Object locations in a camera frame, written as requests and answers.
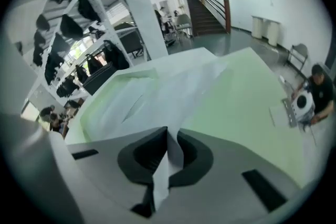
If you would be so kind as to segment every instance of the stair railing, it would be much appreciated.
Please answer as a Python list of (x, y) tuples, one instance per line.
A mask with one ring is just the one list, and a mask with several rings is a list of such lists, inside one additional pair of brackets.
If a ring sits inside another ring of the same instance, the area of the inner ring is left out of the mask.
[(228, 34), (231, 33), (231, 14), (230, 14), (230, 3), (229, 0), (224, 0), (224, 4), (220, 3), (218, 0), (200, 0), (201, 3), (206, 6), (209, 4), (225, 21), (225, 30)]

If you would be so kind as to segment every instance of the light green table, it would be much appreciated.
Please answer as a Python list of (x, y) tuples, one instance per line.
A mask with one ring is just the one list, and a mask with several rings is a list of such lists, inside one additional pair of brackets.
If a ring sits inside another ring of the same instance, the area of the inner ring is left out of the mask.
[[(298, 128), (274, 127), (269, 107), (279, 105), (286, 94), (277, 77), (252, 49), (217, 58), (200, 48), (150, 61), (122, 73), (155, 68), (158, 77), (171, 76), (213, 60), (225, 61), (228, 67), (203, 95), (182, 128), (241, 144), (276, 165), (303, 187), (306, 181), (300, 131)], [(111, 83), (118, 83), (114, 78), (85, 102), (70, 125), (67, 144), (87, 142), (80, 119), (95, 100), (102, 101), (101, 97)]]

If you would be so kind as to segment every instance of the white column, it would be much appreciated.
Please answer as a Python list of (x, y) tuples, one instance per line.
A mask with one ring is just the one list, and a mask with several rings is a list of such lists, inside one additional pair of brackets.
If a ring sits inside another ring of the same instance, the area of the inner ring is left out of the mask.
[(150, 0), (126, 0), (152, 59), (167, 56), (161, 29)]

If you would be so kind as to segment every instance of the man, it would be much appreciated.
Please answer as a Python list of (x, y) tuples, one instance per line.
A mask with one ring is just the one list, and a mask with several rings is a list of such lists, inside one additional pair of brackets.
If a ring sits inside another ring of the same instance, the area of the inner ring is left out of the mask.
[(55, 106), (51, 105), (47, 108), (44, 108), (40, 112), (40, 118), (45, 122), (50, 122), (50, 114), (55, 110)]
[[(315, 110), (310, 124), (314, 125), (326, 118), (333, 111), (334, 101), (332, 81), (328, 76), (324, 75), (323, 69), (319, 65), (314, 65), (311, 69), (311, 74), (312, 76), (308, 80), (315, 103)], [(303, 84), (304, 82), (294, 91), (292, 100), (297, 97)]]
[(50, 130), (54, 132), (58, 132), (63, 136), (63, 139), (66, 137), (68, 133), (68, 122), (60, 120), (57, 114), (52, 113), (50, 115)]

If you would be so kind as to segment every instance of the staircase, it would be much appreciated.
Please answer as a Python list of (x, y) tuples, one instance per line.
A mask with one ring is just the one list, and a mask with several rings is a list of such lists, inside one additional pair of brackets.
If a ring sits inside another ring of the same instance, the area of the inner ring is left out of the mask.
[(224, 27), (199, 0), (187, 1), (194, 36), (226, 33)]

